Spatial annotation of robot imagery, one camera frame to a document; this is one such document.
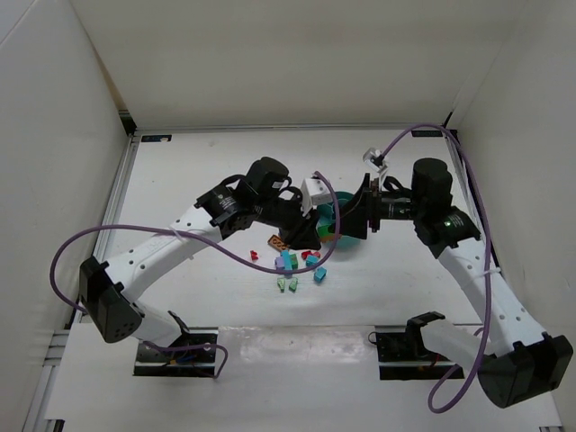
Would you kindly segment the green lego cube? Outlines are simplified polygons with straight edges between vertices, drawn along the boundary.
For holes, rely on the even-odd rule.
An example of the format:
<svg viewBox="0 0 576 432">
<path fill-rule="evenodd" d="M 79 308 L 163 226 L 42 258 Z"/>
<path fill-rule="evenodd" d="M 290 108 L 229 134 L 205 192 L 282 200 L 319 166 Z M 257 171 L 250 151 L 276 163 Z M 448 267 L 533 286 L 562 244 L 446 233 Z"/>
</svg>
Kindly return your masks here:
<svg viewBox="0 0 576 432">
<path fill-rule="evenodd" d="M 298 269 L 299 268 L 299 262 L 298 262 L 297 255 L 296 254 L 290 254 L 289 258 L 290 258 L 292 269 Z"/>
</svg>

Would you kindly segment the long teal lego brick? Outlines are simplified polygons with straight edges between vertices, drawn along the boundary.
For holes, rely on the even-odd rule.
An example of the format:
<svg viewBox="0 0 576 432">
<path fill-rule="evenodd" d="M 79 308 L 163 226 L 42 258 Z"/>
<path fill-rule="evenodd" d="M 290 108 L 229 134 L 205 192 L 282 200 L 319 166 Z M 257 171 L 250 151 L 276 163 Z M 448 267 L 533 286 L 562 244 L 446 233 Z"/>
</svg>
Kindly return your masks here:
<svg viewBox="0 0 576 432">
<path fill-rule="evenodd" d="M 283 274 L 287 277 L 291 277 L 293 274 L 293 263 L 288 250 L 284 250 L 281 254 L 283 259 Z"/>
</svg>

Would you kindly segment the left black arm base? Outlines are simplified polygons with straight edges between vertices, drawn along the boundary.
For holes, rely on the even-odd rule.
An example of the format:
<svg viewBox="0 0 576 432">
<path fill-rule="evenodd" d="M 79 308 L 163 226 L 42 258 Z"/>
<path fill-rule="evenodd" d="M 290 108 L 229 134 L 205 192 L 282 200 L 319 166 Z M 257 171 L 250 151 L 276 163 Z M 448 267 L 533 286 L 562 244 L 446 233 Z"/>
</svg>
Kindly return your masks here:
<svg viewBox="0 0 576 432">
<path fill-rule="evenodd" d="M 171 310 L 167 313 L 173 339 L 162 345 L 162 338 L 140 340 L 135 355 L 133 375 L 213 379 L 220 377 L 229 360 L 228 349 L 218 343 L 216 328 L 190 328 Z"/>
</svg>

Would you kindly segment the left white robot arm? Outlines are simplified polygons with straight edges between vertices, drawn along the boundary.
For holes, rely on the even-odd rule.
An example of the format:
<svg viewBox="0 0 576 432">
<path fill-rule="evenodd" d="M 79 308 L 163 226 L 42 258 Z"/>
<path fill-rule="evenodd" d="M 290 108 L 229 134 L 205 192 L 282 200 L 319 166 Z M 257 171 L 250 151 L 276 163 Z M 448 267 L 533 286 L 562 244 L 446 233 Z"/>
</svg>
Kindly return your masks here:
<svg viewBox="0 0 576 432">
<path fill-rule="evenodd" d="M 174 312 L 140 301 L 154 282 L 255 222 L 276 228 L 288 248 L 318 250 L 316 208 L 331 199 L 318 176 L 295 187 L 285 165 L 261 157 L 246 174 L 222 180 L 168 228 L 140 245 L 105 261 L 88 258 L 80 266 L 81 302 L 109 344 L 134 337 L 176 347 L 184 342 L 188 327 Z"/>
</svg>

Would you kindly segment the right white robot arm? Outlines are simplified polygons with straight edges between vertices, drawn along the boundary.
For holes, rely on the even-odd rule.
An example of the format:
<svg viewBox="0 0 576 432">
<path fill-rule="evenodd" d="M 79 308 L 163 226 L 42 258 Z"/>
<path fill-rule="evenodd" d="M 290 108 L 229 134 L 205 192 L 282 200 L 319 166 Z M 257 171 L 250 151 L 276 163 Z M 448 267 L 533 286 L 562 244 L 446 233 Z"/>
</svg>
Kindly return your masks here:
<svg viewBox="0 0 576 432">
<path fill-rule="evenodd" d="M 418 239 L 454 278 L 481 319 L 471 335 L 435 311 L 407 321 L 405 339 L 416 357 L 439 354 L 477 379 L 488 399 L 504 409 L 556 390 L 572 360 L 564 335 L 553 337 L 521 304 L 491 264 L 488 241 L 453 204 L 453 177 L 445 162 L 422 158 L 411 185 L 364 176 L 340 209 L 342 234 L 366 239 L 382 221 L 411 221 Z"/>
</svg>

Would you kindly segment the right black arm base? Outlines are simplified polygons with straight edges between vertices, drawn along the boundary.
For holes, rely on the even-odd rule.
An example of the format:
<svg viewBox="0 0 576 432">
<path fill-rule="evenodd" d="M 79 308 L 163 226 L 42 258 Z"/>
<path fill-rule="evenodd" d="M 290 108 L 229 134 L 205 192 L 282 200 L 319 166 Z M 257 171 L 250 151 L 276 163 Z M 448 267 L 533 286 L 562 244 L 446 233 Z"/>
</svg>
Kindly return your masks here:
<svg viewBox="0 0 576 432">
<path fill-rule="evenodd" d="M 455 366 L 447 357 L 424 347 L 421 329 L 444 320 L 436 311 L 409 319 L 402 330 L 376 329 L 367 335 L 375 346 L 381 381 L 433 381 L 442 378 Z"/>
</svg>

